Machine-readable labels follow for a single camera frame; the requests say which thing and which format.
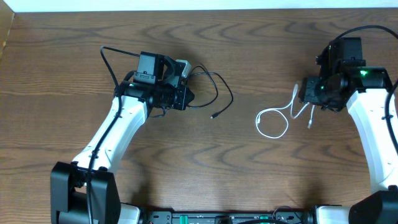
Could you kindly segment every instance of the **coiled white cable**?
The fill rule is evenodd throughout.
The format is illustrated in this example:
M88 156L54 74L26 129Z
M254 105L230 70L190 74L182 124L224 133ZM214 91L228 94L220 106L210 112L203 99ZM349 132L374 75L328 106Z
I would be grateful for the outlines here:
M287 118L285 117L285 115L284 115L282 112L280 112L280 111L281 111L281 110L284 110L284 109L286 109L286 108L288 108L288 107L290 107L290 117L291 117L292 119L296 119L296 118L298 118L298 116L300 116L300 114L304 111L304 109L310 104L310 103L306 103L306 104L301 108L301 110L300 110L295 116L293 115L294 98L296 97L298 90L299 90L299 84L295 84L295 85L294 85L294 88L293 88L293 92L292 92L292 99L291 99L291 101L289 102L289 104L286 105L285 107L282 107L282 108L268 108L268 109L265 109L265 110L260 111L260 112L257 114L256 120L255 120L254 122L255 122L255 124L256 124L257 131L259 131L260 134L262 134L263 136L265 136L265 137L267 137L267 138L278 139L278 138L282 137L282 136L286 133L287 129L289 128L289 121L287 120ZM307 126L308 129L311 128L311 125L312 125L312 118L313 118L313 111L314 111L314 109L315 109L315 105L312 105L311 117L310 117L310 121L308 122L308 126ZM263 113L270 112L270 111L278 112L280 115L282 115L282 117L283 117L283 118L285 119L285 121L286 121L286 128L285 128L285 131L284 131L282 134L280 134L280 136L276 136L276 137L274 137L274 136L269 136L269 135L266 135L266 134L262 133L262 132L260 131L260 129L259 129L259 124L260 124L260 121L261 121L261 119L260 119L261 115L262 115Z

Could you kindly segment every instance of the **green light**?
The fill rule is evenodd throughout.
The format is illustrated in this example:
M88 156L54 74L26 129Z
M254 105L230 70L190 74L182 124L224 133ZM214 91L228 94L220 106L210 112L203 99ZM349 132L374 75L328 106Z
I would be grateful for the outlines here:
M365 76L366 74L368 74L368 71L361 70L360 73L361 73L362 76Z

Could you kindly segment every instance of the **wood grain surface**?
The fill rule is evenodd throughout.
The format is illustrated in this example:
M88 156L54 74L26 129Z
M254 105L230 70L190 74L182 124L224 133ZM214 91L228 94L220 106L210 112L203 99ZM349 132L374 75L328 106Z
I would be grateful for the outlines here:
M276 140L262 137L254 118L286 105L296 81L318 74L315 56L331 39L370 24L397 31L397 9L17 14L0 64L0 222L50 222L52 167L88 144L111 106L101 45L204 63L235 96L210 119L229 102L217 80L211 106L148 119L116 176L123 202L204 211L358 202L369 195L369 173L346 110L316 110L307 129L308 110ZM380 30L351 36L363 38L368 65L398 77L398 41ZM106 55L119 79L137 66ZM205 77L190 85L195 103L215 93ZM261 128L278 134L284 120L271 113Z

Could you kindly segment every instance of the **white backdrop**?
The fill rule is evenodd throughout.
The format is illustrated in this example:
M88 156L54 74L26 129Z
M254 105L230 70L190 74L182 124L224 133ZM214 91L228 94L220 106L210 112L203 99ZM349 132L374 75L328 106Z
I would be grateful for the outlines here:
M398 7L398 0L4 0L14 12Z

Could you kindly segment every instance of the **brown tabletop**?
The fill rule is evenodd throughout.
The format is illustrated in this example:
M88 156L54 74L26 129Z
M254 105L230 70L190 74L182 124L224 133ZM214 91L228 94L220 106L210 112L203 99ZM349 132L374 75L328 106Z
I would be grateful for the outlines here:
M284 106L293 85L318 75L315 56L338 34L378 24L398 30L397 9L308 9L17 14L0 64L0 222L50 222L50 171L90 141L111 106L113 81L100 55L108 45L155 52L220 73L219 98L197 110L148 119L116 176L122 202L174 210L272 210L316 203L352 205L370 194L369 172L347 113L309 110L280 139L262 137L258 111ZM368 65L397 78L398 41L363 38ZM137 59L105 52L119 80ZM206 77L190 81L195 102L212 99ZM262 118L269 134L284 129Z

